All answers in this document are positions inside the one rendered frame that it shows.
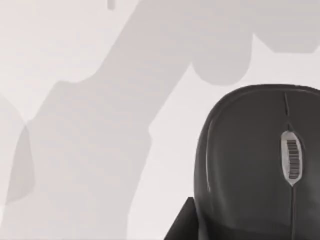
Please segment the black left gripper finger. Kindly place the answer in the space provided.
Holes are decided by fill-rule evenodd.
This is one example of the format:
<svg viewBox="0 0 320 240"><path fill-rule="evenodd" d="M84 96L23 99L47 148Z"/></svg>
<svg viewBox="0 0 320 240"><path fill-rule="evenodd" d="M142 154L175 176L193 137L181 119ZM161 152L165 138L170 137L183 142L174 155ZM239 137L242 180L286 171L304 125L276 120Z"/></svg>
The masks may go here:
<svg viewBox="0 0 320 240"><path fill-rule="evenodd" d="M195 200L188 197L163 240L199 240Z"/></svg>

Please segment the black computer mouse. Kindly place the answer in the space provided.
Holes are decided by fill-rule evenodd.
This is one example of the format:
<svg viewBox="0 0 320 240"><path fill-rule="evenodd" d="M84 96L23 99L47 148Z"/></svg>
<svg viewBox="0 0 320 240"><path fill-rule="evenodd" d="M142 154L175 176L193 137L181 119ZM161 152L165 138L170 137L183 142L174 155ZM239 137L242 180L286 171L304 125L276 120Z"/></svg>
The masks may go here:
<svg viewBox="0 0 320 240"><path fill-rule="evenodd" d="M320 240L320 90L223 97L199 137L194 197L199 240Z"/></svg>

